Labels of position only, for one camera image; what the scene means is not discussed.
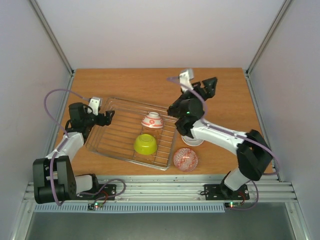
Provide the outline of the chrome wire dish rack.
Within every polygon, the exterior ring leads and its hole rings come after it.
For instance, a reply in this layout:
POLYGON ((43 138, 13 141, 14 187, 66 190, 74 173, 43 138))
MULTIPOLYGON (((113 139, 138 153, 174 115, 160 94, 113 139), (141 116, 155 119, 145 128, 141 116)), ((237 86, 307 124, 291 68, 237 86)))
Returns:
POLYGON ((109 126, 96 125, 92 128, 85 144, 90 152, 161 171, 170 167, 178 133, 175 126, 177 119, 168 116, 165 107, 109 97, 101 111, 115 111, 115 114, 109 126), (150 112, 158 113, 164 126, 155 134, 157 151, 142 155, 134 150, 134 142, 139 135, 147 133, 141 121, 150 112))

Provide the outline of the red floral pattern bowl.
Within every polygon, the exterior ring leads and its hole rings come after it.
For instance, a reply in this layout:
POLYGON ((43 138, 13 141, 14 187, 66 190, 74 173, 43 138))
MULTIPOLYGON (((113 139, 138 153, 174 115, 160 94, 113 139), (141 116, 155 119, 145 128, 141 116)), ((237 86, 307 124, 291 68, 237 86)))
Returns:
POLYGON ((159 113, 149 112, 143 117, 141 124, 150 129, 161 129, 164 126, 164 121, 159 113))

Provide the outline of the green and white bowl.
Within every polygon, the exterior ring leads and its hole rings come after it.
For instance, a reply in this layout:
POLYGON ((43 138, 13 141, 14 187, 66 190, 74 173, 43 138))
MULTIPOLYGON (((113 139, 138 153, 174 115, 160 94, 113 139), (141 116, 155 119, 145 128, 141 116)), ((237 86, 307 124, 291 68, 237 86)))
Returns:
POLYGON ((141 155, 152 155, 157 149, 157 141, 150 134, 140 134, 134 141, 134 150, 141 155))

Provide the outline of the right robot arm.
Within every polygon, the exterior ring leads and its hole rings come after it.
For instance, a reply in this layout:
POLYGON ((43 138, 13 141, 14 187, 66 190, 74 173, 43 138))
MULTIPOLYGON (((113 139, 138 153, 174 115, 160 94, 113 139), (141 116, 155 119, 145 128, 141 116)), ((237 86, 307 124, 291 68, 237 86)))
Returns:
POLYGON ((217 78, 190 83, 188 78, 169 77, 178 84, 181 95, 172 103, 167 114, 177 119, 175 126, 186 144, 197 141, 219 146, 237 157, 238 166, 221 181, 219 191, 223 199, 231 199, 249 181, 259 181, 274 159, 273 153, 262 135, 256 131, 231 130, 205 119, 206 100, 216 93, 217 78))

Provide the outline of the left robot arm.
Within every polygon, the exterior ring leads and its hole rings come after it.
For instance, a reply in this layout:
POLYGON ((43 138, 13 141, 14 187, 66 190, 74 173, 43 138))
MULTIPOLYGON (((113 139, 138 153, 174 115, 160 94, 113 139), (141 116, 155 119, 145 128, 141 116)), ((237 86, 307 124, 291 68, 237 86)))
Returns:
POLYGON ((38 204, 76 200, 83 193, 89 199, 96 199, 101 187, 95 174, 75 176, 71 161, 86 143, 94 126, 109 126, 115 111, 100 112, 100 106, 72 103, 68 107, 69 120, 61 142, 46 157, 33 162, 34 199, 38 204))

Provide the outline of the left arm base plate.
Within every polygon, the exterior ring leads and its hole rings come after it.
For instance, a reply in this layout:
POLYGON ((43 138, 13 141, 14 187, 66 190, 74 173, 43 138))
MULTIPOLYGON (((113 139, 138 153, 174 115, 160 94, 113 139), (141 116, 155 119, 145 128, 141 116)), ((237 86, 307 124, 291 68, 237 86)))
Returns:
POLYGON ((75 199, 82 200, 82 201, 93 201, 97 198, 102 198, 103 200, 108 195, 108 200, 114 200, 114 195, 117 193, 117 185, 116 184, 107 184, 101 192, 96 195, 88 195, 88 194, 78 194, 75 199))

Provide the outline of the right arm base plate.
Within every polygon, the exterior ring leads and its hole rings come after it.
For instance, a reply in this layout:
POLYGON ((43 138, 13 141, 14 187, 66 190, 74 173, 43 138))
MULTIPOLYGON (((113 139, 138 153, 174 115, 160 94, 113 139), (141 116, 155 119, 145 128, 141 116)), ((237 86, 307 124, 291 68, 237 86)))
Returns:
POLYGON ((220 184, 205 184, 203 186, 203 191, 200 193, 205 196, 207 201, 229 201, 229 200, 249 200, 249 190, 246 184, 243 184, 238 190, 232 191, 226 189, 226 191, 221 190, 220 184))

